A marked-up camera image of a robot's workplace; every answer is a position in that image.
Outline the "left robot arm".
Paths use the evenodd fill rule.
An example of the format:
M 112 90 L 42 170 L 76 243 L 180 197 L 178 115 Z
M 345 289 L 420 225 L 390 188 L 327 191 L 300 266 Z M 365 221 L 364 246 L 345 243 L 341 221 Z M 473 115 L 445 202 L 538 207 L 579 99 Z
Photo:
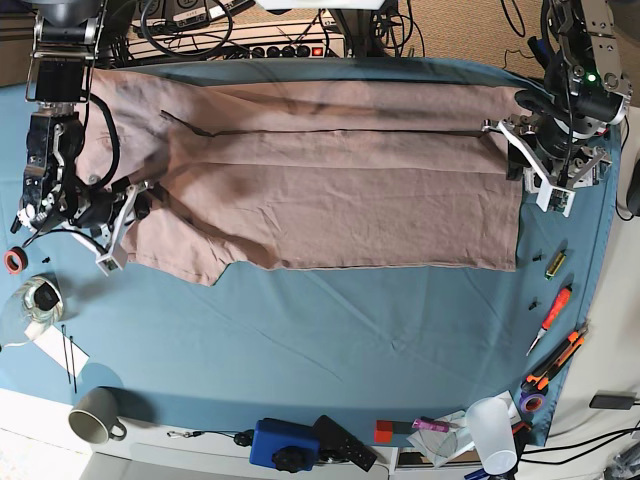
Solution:
M 450 133 L 503 135 L 508 180 L 522 179 L 542 211 L 568 216 L 577 188 L 595 185 L 594 171 L 611 161 L 589 141 L 622 121 L 632 86 L 621 70 L 606 2 L 545 1 L 540 21 L 542 36 L 529 47 L 545 71 L 544 82 L 514 95 L 526 114 Z

